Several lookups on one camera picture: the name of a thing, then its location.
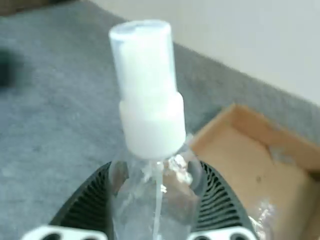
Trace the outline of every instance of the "cardboard box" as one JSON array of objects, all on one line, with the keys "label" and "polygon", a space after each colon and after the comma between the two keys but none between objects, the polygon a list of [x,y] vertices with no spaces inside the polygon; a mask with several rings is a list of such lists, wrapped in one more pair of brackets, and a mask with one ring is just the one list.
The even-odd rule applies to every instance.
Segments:
[{"label": "cardboard box", "polygon": [[215,117],[191,146],[221,173],[249,214],[263,200],[275,205],[275,240],[320,237],[320,147],[241,105]]}]

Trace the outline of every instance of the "white bottle cap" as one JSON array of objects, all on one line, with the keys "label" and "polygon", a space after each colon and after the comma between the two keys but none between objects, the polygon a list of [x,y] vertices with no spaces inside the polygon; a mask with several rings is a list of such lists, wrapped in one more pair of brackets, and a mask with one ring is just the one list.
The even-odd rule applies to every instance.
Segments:
[{"label": "white bottle cap", "polygon": [[186,139],[170,25],[160,20],[132,21],[113,27],[109,37],[128,149],[142,159],[170,157]]}]

